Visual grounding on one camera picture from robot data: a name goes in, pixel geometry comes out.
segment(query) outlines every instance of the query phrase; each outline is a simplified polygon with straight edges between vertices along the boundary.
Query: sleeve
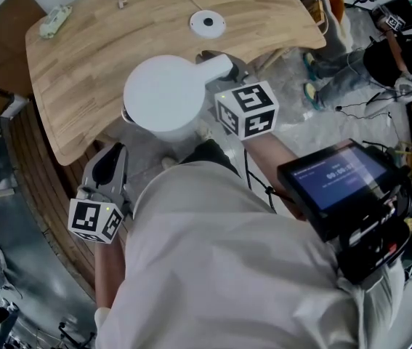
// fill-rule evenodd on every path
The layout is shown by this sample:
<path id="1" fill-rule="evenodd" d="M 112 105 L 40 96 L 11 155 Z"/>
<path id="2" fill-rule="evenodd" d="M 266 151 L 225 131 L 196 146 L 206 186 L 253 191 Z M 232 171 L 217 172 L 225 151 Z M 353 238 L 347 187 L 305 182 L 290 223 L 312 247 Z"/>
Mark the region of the sleeve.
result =
<path id="1" fill-rule="evenodd" d="M 403 298 L 405 276 L 400 259 L 384 266 L 363 284 L 364 329 L 369 348 L 376 348 L 397 317 Z"/>

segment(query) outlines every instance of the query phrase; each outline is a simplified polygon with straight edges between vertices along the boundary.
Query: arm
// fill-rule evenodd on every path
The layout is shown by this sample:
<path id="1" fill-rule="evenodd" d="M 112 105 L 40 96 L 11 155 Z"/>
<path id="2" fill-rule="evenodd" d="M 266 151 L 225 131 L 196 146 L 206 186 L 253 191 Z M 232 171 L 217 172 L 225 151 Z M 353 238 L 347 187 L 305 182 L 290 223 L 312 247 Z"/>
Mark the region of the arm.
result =
<path id="1" fill-rule="evenodd" d="M 118 235 L 112 244 L 96 243 L 95 286 L 98 308 L 111 308 L 125 279 L 125 256 Z"/>
<path id="2" fill-rule="evenodd" d="M 290 196 L 280 181 L 278 181 L 277 167 L 298 159 L 293 151 L 271 133 L 245 140 L 243 145 L 264 176 L 269 180 L 275 192 L 280 195 Z M 283 198 L 281 201 L 296 219 L 305 220 L 304 215 L 296 204 Z"/>
<path id="3" fill-rule="evenodd" d="M 408 67 L 404 63 L 403 57 L 401 57 L 401 47 L 396 40 L 395 33 L 390 29 L 385 32 L 385 36 L 387 37 L 389 48 L 392 51 L 396 66 L 402 73 L 408 73 Z"/>

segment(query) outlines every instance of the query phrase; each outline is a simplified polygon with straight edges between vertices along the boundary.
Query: white shirt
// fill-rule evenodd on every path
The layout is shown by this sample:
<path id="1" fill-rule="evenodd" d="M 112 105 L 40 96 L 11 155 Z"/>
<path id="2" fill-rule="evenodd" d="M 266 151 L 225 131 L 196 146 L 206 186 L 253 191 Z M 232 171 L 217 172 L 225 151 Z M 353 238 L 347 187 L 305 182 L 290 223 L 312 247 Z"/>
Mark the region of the white shirt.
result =
<path id="1" fill-rule="evenodd" d="M 369 348 L 402 291 L 382 276 L 381 296 L 366 294 L 310 224 L 272 213 L 230 170 L 174 167 L 137 202 L 97 348 Z"/>

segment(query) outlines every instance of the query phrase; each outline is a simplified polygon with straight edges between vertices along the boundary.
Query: black and white cube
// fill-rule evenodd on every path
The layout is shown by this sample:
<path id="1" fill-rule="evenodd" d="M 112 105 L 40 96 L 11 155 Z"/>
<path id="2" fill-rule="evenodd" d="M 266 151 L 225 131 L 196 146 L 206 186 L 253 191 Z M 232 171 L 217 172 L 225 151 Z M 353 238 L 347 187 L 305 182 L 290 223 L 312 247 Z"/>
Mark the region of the black and white cube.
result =
<path id="1" fill-rule="evenodd" d="M 278 101 L 266 81 L 215 95 L 217 118 L 240 140 L 274 130 Z"/>
<path id="2" fill-rule="evenodd" d="M 68 230 L 85 241 L 110 244 L 123 218 L 114 203 L 71 199 Z"/>

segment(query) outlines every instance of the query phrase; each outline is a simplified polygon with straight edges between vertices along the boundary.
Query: white round device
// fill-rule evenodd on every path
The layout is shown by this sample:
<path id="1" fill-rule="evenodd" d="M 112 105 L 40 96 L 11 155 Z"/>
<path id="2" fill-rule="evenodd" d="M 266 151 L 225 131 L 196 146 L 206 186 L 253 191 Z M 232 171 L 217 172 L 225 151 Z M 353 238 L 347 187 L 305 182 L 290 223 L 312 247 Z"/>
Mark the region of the white round device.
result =
<path id="1" fill-rule="evenodd" d="M 190 27 L 201 38 L 215 39 L 223 35 L 227 24 L 219 13 L 200 10 L 191 16 Z"/>
<path id="2" fill-rule="evenodd" d="M 205 84 L 228 74 L 232 67 L 227 55 L 199 65 L 173 55 L 152 57 L 126 80 L 126 112 L 134 123 L 162 140 L 184 140 L 195 131 Z"/>

